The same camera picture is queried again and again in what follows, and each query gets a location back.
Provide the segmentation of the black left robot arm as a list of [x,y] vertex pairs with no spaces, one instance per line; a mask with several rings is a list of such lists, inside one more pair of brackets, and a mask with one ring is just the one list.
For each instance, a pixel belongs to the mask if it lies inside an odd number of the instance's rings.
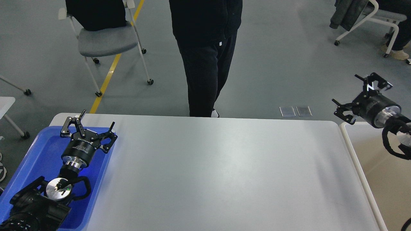
[[1,195],[2,231],[79,231],[89,221],[117,134],[68,116],[36,137]]

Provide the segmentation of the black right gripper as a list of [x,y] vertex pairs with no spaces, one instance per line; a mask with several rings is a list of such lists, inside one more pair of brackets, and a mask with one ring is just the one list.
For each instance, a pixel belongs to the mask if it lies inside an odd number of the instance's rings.
[[335,116],[350,125],[355,124],[359,116],[374,128],[383,128],[390,117],[401,114],[400,105],[379,92],[393,88],[391,83],[375,72],[365,78],[357,74],[354,76],[363,81],[363,90],[351,103],[340,104],[333,98],[332,101],[337,105]]

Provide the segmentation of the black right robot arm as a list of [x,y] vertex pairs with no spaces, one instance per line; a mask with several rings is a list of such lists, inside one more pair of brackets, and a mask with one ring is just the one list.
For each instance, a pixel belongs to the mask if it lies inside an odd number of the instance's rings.
[[356,76],[362,90],[352,102],[336,99],[334,115],[380,231],[410,230],[410,118],[382,91],[392,84],[377,73]]

